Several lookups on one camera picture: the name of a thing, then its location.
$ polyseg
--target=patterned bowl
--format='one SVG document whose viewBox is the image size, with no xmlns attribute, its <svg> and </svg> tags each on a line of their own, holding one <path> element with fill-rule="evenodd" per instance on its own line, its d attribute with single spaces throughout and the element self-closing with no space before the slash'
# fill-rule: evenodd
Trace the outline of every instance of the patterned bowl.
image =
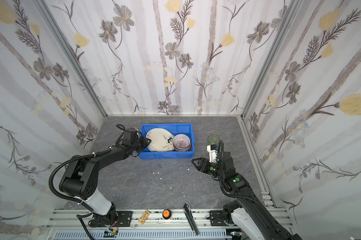
<svg viewBox="0 0 361 240">
<path fill-rule="evenodd" d="M 187 151 L 191 146 L 191 140 L 185 134 L 176 135 L 172 142 L 177 151 Z"/>
<path fill-rule="evenodd" d="M 151 139 L 151 143 L 148 147 L 151 152 L 167 152 L 174 150 L 174 145 L 172 144 L 174 135 L 166 129 L 153 128 L 146 134 L 146 138 Z"/>
</svg>

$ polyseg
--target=floral wallpaper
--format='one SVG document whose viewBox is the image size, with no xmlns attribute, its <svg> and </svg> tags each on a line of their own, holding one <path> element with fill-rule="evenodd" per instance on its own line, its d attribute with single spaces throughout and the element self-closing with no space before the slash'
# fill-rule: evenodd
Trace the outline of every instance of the floral wallpaper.
<svg viewBox="0 0 361 240">
<path fill-rule="evenodd" d="M 0 0 L 0 239 L 40 238 L 64 204 L 51 171 L 87 154 L 103 121 L 63 56 L 32 1 Z"/>
<path fill-rule="evenodd" d="M 106 112 L 241 114 L 285 0 L 47 0 Z"/>
<path fill-rule="evenodd" d="M 305 239 L 361 239 L 361 1 L 304 1 L 245 116 Z"/>
</svg>

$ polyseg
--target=blue plastic bin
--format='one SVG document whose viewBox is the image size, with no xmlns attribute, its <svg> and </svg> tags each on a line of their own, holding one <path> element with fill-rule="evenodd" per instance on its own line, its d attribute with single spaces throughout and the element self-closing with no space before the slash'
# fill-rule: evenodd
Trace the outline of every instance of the blue plastic bin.
<svg viewBox="0 0 361 240">
<path fill-rule="evenodd" d="M 140 159 L 176 159 L 176 158 L 192 158 L 195 152 L 194 144 L 195 144 L 195 136 L 192 131 L 191 123 L 168 123 L 168 124 L 143 124 L 140 128 L 140 132 L 144 136 L 146 136 L 147 132 L 149 132 L 153 128 L 164 128 L 172 134 L 185 134 L 191 139 L 191 149 L 189 151 L 178 152 L 150 152 L 148 148 L 143 150 L 139 157 Z"/>
</svg>

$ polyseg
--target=green glass cup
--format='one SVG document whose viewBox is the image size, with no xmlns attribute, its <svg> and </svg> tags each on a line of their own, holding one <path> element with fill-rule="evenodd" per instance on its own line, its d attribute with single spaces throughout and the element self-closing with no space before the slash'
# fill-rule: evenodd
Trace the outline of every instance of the green glass cup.
<svg viewBox="0 0 361 240">
<path fill-rule="evenodd" d="M 218 146 L 219 141 L 220 141 L 220 138 L 217 135 L 211 134 L 210 136 L 207 137 L 207 146 L 208 145 Z"/>
</svg>

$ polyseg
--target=white plate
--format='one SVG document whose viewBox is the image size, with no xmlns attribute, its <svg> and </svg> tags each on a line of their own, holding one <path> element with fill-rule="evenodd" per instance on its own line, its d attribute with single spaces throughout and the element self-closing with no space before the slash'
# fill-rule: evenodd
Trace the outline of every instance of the white plate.
<svg viewBox="0 0 361 240">
<path fill-rule="evenodd" d="M 149 150 L 151 152 L 167 152 L 174 150 L 174 145 L 172 144 L 174 135 L 166 129 L 153 128 L 146 134 L 146 137 L 151 139 L 151 143 L 149 145 Z"/>
</svg>

